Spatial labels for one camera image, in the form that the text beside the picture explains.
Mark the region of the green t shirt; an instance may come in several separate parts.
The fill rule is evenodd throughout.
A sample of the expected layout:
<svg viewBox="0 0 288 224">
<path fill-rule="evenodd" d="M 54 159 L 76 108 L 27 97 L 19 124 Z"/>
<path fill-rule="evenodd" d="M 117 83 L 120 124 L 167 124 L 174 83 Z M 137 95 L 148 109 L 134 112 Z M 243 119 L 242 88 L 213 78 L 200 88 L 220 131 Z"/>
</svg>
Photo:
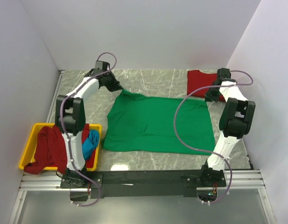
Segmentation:
<svg viewBox="0 0 288 224">
<path fill-rule="evenodd" d="M 103 148 L 209 155 L 215 147 L 205 101 L 148 97 L 123 90 L 107 115 Z"/>
</svg>

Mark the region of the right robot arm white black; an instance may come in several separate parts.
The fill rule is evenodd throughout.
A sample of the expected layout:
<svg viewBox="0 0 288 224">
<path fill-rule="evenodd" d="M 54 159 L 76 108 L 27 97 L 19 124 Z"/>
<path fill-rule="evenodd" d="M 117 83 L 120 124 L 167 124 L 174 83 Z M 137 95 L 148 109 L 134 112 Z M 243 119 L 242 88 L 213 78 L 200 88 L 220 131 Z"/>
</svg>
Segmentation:
<svg viewBox="0 0 288 224">
<path fill-rule="evenodd" d="M 229 155 L 243 136 L 249 133 L 256 108 L 256 103 L 243 96 L 234 80 L 214 81 L 205 99 L 217 101 L 220 96 L 226 104 L 219 120 L 219 139 L 199 175 L 201 184 L 207 187 L 224 180 Z"/>
</svg>

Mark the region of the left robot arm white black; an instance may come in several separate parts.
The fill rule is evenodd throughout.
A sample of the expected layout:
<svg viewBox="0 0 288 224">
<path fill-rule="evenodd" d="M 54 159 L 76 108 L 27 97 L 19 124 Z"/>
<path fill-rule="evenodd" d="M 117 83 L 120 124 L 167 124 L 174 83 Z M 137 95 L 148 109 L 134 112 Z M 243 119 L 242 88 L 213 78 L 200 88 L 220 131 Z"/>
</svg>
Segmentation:
<svg viewBox="0 0 288 224">
<path fill-rule="evenodd" d="M 67 154 L 63 179 L 66 182 L 72 181 L 79 188 L 88 182 L 86 161 L 82 153 L 82 131 L 86 124 L 84 101 L 101 87 L 106 87 L 110 92 L 123 89 L 112 71 L 91 69 L 74 90 L 56 99 L 55 124 L 62 133 Z"/>
</svg>

